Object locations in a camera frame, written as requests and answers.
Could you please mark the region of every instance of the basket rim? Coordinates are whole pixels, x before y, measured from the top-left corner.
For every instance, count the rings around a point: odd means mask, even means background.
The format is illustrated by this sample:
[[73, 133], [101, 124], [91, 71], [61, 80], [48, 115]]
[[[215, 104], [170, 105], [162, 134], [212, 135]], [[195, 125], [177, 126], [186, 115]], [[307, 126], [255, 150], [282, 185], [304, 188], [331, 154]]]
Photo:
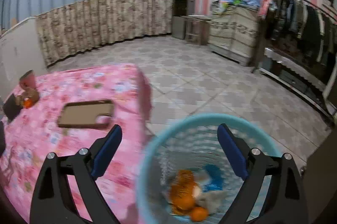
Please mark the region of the basket rim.
[[275, 144], [275, 141], [271, 136], [269, 136], [265, 131], [260, 129], [253, 123], [232, 115], [227, 115], [225, 113], [200, 113], [190, 117], [187, 117], [183, 120], [180, 120], [165, 129], [159, 136], [151, 140], [144, 149], [144, 160], [140, 167], [139, 177], [136, 181], [136, 205], [138, 208], [139, 215], [145, 221], [146, 224], [159, 224], [152, 215], [152, 211], [148, 205], [146, 198], [146, 182], [148, 180], [148, 174], [150, 169], [150, 164], [153, 156], [156, 154], [157, 148], [166, 142], [171, 136], [177, 134], [181, 131], [182, 128], [192, 125], [195, 122], [200, 122], [201, 120], [210, 119], [227, 119], [231, 122], [237, 122], [242, 124], [245, 127], [250, 127], [253, 129], [260, 137], [264, 138], [271, 148], [275, 151], [277, 157], [281, 157], [282, 153], [279, 151], [278, 147]]

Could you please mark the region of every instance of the pink cup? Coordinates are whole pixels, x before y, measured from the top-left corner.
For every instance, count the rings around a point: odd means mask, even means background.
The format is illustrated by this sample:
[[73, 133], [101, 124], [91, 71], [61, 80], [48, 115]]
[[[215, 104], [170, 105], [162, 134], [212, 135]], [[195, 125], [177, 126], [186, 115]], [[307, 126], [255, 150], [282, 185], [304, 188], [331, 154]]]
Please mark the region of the pink cup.
[[27, 91], [29, 88], [36, 89], [34, 71], [30, 70], [27, 73], [25, 73], [23, 76], [21, 76], [19, 85], [25, 91]]

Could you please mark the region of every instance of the blue gripper pad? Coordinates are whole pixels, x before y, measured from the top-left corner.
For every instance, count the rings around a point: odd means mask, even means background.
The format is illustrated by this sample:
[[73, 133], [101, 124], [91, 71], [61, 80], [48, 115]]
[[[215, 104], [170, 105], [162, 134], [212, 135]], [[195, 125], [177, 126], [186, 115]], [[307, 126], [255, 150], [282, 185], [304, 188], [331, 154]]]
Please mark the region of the blue gripper pad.
[[116, 126], [113, 132], [109, 134], [110, 136], [94, 158], [94, 164], [91, 171], [91, 176], [94, 180], [104, 175], [122, 141], [122, 128], [120, 126]]
[[233, 135], [231, 135], [232, 133], [227, 126], [225, 127], [223, 125], [220, 125], [218, 127], [218, 141], [221, 145], [221, 148], [225, 152], [234, 173], [237, 176], [241, 177], [243, 180], [245, 180], [248, 177], [246, 159], [232, 139]]

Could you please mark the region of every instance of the curtain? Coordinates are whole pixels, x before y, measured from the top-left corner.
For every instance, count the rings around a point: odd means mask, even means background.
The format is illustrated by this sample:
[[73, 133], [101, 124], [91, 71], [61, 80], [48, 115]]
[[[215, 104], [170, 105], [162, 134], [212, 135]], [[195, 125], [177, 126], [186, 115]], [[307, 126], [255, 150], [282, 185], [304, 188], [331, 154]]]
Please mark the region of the curtain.
[[172, 0], [83, 0], [37, 16], [46, 65], [137, 36], [171, 32]]

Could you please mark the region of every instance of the pink floral tablecloth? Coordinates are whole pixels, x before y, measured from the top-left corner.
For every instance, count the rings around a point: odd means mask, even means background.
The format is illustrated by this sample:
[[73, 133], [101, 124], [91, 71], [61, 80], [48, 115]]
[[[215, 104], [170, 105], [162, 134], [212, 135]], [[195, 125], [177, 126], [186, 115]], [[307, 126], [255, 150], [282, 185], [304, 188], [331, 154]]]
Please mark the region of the pink floral tablecloth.
[[[29, 223], [33, 190], [46, 155], [75, 154], [104, 137], [114, 124], [123, 140], [97, 185], [121, 223], [141, 223], [135, 206], [135, 180], [146, 141], [151, 89], [134, 64], [118, 64], [57, 72], [36, 79], [41, 99], [5, 124], [6, 150], [0, 158], [0, 183], [19, 214]], [[21, 93], [17, 86], [15, 94]], [[111, 99], [114, 117], [106, 130], [58, 128], [56, 120], [65, 103]], [[82, 217], [90, 220], [75, 178], [69, 176], [72, 194]]]

